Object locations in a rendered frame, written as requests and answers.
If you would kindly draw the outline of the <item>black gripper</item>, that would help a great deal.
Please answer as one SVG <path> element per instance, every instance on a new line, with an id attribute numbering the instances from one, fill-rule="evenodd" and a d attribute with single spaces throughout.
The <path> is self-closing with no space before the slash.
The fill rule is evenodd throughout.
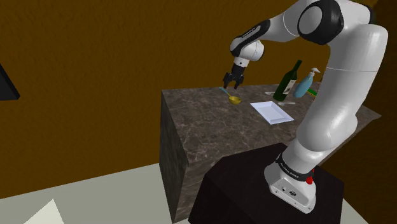
<path id="1" fill-rule="evenodd" d="M 237 89 L 244 81 L 244 70 L 245 67 L 233 64 L 231 72 L 226 73 L 223 77 L 223 88 L 226 89 L 231 81 L 235 81 L 234 89 Z"/>

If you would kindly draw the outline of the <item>white rectangular plate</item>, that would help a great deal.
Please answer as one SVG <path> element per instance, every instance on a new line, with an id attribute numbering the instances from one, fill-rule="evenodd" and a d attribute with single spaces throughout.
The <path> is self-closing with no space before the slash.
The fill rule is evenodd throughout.
<path id="1" fill-rule="evenodd" d="M 270 125 L 291 122 L 295 119 L 288 115 L 273 101 L 254 102 L 250 104 Z"/>

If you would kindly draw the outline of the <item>dark green wine bottle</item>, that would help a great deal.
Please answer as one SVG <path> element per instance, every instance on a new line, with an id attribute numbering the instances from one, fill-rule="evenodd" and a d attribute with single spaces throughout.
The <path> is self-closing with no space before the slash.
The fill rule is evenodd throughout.
<path id="1" fill-rule="evenodd" d="M 282 78 L 278 88 L 273 94 L 273 98 L 277 101 L 282 102 L 285 100 L 286 96 L 289 94 L 293 85 L 297 80 L 297 71 L 302 64 L 302 60 L 297 60 L 294 68 L 288 71 Z"/>

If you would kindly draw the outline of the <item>blue soap dispenser bottle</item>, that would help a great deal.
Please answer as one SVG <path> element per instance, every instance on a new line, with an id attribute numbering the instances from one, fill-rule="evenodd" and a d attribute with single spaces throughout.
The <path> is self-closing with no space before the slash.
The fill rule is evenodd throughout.
<path id="1" fill-rule="evenodd" d="M 303 95 L 305 95 L 312 85 L 315 73 L 320 73 L 320 71 L 316 67 L 313 67 L 311 72 L 295 88 L 295 91 L 293 92 L 294 97 L 301 98 Z"/>

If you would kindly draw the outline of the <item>dark robot stand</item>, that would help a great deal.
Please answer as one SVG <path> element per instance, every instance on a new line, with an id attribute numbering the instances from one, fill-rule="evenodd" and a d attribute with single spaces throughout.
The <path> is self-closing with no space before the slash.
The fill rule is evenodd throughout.
<path id="1" fill-rule="evenodd" d="M 285 149 L 277 143 L 220 159 L 203 178 L 190 224 L 341 224 L 344 183 L 319 166 L 309 214 L 270 192 L 264 170 Z"/>

